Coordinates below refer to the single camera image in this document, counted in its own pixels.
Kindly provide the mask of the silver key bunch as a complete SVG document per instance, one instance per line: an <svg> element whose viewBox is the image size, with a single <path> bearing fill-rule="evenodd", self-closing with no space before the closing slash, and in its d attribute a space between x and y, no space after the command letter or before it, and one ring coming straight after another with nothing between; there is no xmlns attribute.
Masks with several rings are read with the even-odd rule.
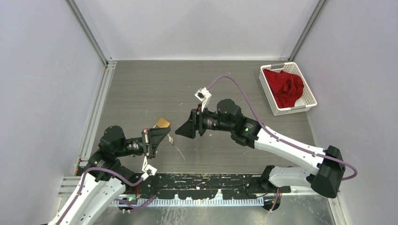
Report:
<svg viewBox="0 0 398 225"><path fill-rule="evenodd" d="M174 139L170 135L168 135L168 141L174 145Z"/></svg>

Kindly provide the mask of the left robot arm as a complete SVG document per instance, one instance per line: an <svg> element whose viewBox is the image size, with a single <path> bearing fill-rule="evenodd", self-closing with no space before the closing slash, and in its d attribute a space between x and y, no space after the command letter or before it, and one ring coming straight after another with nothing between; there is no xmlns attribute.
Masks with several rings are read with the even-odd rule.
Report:
<svg viewBox="0 0 398 225"><path fill-rule="evenodd" d="M81 175L80 181L61 210L49 222L51 225L92 225L119 195L130 194L157 169L148 163L171 129L144 128L140 137L125 137L120 126L110 126L99 142ZM119 158L143 156L142 173L122 166Z"/></svg>

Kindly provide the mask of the large brass padlock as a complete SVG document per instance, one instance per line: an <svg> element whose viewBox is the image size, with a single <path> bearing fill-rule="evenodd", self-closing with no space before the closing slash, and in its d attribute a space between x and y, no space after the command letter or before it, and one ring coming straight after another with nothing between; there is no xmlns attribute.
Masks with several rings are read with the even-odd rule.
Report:
<svg viewBox="0 0 398 225"><path fill-rule="evenodd" d="M171 123L168 120L166 120L164 118L159 118L156 121L154 128L168 128L168 127L170 127L170 125L171 125Z"/></svg>

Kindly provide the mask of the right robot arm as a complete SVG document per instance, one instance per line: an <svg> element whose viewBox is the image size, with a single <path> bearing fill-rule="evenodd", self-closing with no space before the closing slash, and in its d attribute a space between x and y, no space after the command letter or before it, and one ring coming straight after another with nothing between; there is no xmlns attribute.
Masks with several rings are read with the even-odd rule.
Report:
<svg viewBox="0 0 398 225"><path fill-rule="evenodd" d="M198 105L175 134L194 139L207 130L230 132L231 139L241 146L264 150L296 164L295 167L266 166L259 180L259 186L265 192L298 186L311 188L327 198L336 198L345 172L338 148L329 146L325 150L281 135L244 116L240 106L231 99L221 100L215 112Z"/></svg>

